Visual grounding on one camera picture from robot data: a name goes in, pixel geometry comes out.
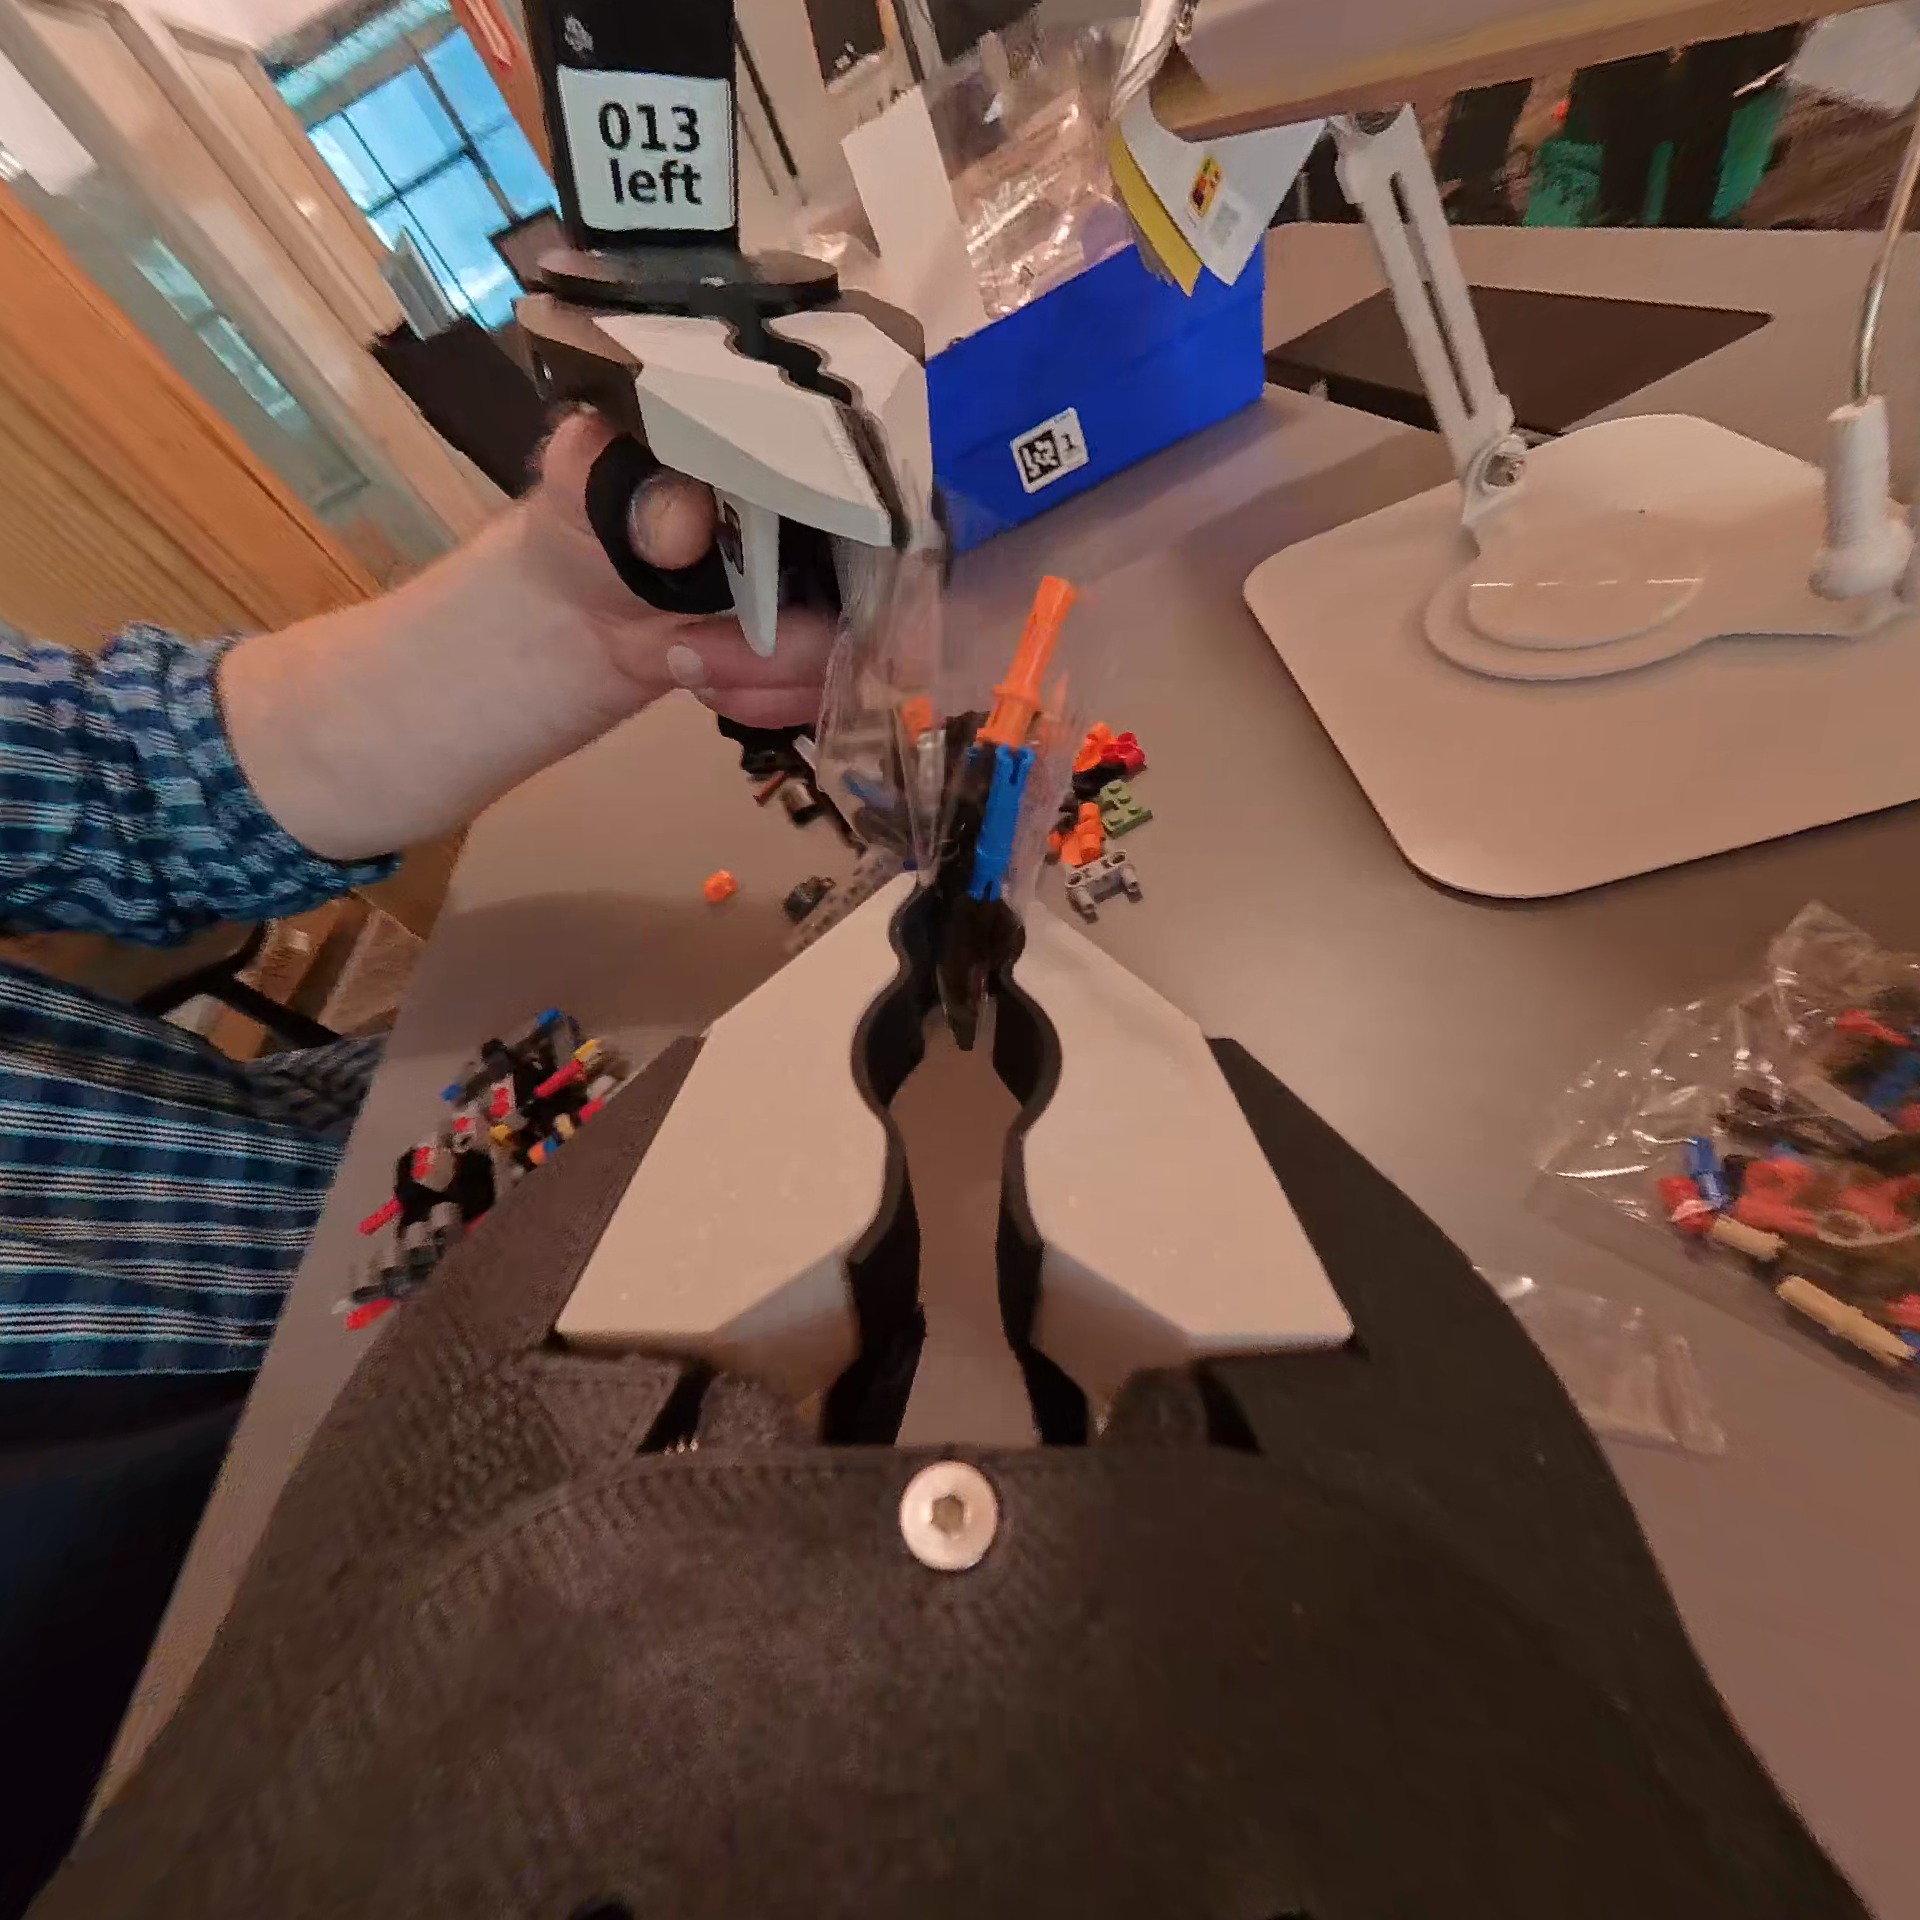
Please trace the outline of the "white paper booklet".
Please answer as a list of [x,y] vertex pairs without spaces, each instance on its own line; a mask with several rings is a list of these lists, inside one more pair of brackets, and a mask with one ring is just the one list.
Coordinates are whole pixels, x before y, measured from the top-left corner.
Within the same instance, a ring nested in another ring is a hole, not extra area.
[[875,233],[885,287],[920,325],[927,356],[989,327],[924,85],[848,131],[841,154]]

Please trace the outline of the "white lamp stand base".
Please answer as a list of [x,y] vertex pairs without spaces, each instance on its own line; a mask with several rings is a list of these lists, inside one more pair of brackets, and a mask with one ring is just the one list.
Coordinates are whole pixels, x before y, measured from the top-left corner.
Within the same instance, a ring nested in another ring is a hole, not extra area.
[[1916,802],[1916,598],[1814,592],[1821,469],[1685,415],[1265,559],[1248,610],[1411,867],[1564,898]]

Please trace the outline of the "empty clear plastic bags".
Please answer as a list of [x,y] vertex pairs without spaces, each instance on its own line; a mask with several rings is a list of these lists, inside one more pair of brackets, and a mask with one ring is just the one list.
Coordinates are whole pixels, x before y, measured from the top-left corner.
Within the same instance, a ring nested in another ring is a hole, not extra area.
[[954,208],[989,325],[1127,254],[1108,120],[1127,25],[1034,12],[925,82]]

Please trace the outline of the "partly built lego chassis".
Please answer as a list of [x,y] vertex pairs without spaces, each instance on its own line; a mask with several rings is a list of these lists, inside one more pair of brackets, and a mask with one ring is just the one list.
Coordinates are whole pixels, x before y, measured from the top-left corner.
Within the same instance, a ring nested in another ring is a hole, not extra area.
[[416,1299],[448,1254],[532,1171],[552,1164],[630,1083],[630,1054],[563,1011],[485,1041],[442,1091],[435,1126],[397,1153],[336,1302],[366,1333]]

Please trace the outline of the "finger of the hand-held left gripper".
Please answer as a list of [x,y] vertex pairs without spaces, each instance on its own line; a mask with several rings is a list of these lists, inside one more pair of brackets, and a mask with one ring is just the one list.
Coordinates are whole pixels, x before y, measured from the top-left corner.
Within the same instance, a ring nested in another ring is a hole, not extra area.
[[770,327],[781,340],[819,356],[823,373],[853,391],[857,410],[891,451],[927,448],[924,364],[871,312],[842,305],[798,310]]
[[636,314],[636,399],[651,451],[716,491],[868,546],[896,545],[893,512],[855,427],[855,405],[748,356],[721,319]]

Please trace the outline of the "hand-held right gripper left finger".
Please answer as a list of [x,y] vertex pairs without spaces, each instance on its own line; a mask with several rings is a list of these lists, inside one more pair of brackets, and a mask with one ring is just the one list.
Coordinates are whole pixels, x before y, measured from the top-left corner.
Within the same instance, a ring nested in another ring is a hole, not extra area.
[[920,1222],[893,1106],[924,1063],[924,906],[896,878],[715,1021],[558,1313],[587,1355],[701,1363],[900,1435]]

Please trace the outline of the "clear lego bag blue pins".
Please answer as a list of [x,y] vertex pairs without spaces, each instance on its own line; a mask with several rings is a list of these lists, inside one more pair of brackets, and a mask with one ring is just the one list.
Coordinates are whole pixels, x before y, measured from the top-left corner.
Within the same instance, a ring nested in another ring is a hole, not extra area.
[[1583,1069],[1535,1164],[1715,1304],[1916,1400],[1916,949],[1802,906],[1755,972]]

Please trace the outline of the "dark trousers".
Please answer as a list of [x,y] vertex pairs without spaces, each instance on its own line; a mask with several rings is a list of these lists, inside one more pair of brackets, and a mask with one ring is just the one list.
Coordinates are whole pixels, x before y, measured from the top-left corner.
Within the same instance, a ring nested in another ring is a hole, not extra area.
[[3,1915],[72,1847],[252,1373],[3,1385]]

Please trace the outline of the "hanging paper tags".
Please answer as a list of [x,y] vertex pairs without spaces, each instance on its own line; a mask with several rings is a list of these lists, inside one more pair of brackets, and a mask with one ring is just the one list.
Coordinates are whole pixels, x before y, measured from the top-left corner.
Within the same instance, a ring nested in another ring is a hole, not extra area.
[[1188,298],[1204,278],[1232,287],[1326,127],[1188,140],[1160,124],[1147,69],[1127,65],[1108,127],[1108,173],[1147,268]]

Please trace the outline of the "blue plaid shirt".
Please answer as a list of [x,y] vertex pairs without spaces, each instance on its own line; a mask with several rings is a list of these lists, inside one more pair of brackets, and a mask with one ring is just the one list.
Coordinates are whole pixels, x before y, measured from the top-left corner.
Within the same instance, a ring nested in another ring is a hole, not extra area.
[[252,1377],[384,1039],[233,1061],[3,972],[3,1380]]

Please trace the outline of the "clear lego bag orange pins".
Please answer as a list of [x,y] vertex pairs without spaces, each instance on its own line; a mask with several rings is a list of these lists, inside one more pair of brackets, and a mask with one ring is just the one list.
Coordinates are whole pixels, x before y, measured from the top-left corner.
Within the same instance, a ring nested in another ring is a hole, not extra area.
[[880,557],[841,616],[816,771],[866,853],[924,900],[931,995],[972,1049],[1021,947],[1044,838],[1067,796],[1085,698],[1081,592],[1044,574],[1019,620],[948,610],[937,543]]

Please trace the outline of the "person's left forearm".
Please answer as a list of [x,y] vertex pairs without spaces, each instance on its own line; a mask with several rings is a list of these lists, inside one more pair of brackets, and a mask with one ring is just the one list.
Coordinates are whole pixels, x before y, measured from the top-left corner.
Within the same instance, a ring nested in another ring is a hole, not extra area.
[[5,630],[5,938],[176,947],[385,878],[504,790],[517,543],[504,515],[405,588],[285,631]]

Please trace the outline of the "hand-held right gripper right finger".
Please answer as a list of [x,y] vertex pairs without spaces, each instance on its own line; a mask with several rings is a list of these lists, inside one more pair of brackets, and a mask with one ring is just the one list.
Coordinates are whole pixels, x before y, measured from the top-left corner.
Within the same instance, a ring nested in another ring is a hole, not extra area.
[[1143,1373],[1353,1342],[1211,1039],[1048,908],[997,977],[997,1075],[999,1324],[1042,1444]]

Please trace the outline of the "person's left hand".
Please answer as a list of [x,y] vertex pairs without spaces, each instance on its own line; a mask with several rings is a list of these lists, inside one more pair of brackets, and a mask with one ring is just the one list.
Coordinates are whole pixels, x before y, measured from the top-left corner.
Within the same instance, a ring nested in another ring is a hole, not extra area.
[[537,484],[520,505],[522,565],[564,644],[587,660],[592,698],[624,716],[682,691],[744,729],[814,727],[837,616],[785,607],[773,653],[765,658],[730,611],[670,613],[636,598],[587,521],[587,479],[617,441],[600,414],[564,411],[543,446]]

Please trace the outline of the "small empty clear bag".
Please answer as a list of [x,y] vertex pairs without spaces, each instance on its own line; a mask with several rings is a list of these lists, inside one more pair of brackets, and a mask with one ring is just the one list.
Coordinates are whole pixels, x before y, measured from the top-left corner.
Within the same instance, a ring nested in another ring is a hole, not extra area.
[[1704,1377],[1678,1333],[1643,1308],[1566,1285],[1524,1276],[1490,1285],[1597,1437],[1708,1458],[1728,1451]]

